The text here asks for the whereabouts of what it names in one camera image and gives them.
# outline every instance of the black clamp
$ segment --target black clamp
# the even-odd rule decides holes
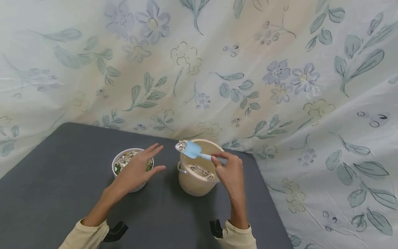
[[[220,220],[213,220],[210,223],[210,231],[214,237],[222,239],[222,228],[220,224]]]
[[[123,222],[118,222],[116,226],[109,230],[103,242],[115,242],[123,237],[129,227]]]

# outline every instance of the sleeve cuff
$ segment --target sleeve cuff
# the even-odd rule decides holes
[[[240,228],[233,226],[228,220],[226,220],[225,228],[227,228],[228,230],[234,231],[236,233],[239,233],[239,234],[251,234],[252,233],[252,227],[250,226],[250,224],[249,224],[248,229],[240,229]]]
[[[103,236],[101,238],[101,241],[105,238],[105,236],[108,234],[109,232],[109,226],[106,223],[106,220],[104,220],[99,226],[97,227],[88,227],[82,224],[82,221],[85,218],[79,220],[76,225],[75,225],[75,230],[79,231],[79,233],[86,233],[86,234],[94,234],[96,232],[98,232],[99,230],[103,230]]]

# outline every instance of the cloth sheet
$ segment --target cloth sheet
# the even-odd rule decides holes
[[[295,248],[393,248],[397,10],[396,0],[4,2],[0,176],[64,122],[204,138],[255,156]]]

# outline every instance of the person's right hand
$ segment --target person's right hand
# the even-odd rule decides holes
[[[227,159],[227,164],[223,166],[216,157]],[[212,154],[211,160],[216,167],[217,176],[225,186],[230,198],[244,200],[242,160],[238,156],[225,151]]]

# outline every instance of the table surface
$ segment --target table surface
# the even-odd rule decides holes
[[[108,224],[123,221],[129,229],[100,248],[219,248],[209,221],[230,216],[222,184],[193,197],[178,183],[176,140],[66,123],[0,179],[0,245],[2,248],[55,249],[75,223],[86,216],[114,179],[113,158],[128,148],[159,143],[155,164],[167,170],[125,196],[111,211]],[[248,219],[259,249],[292,249],[254,158],[243,160]]]

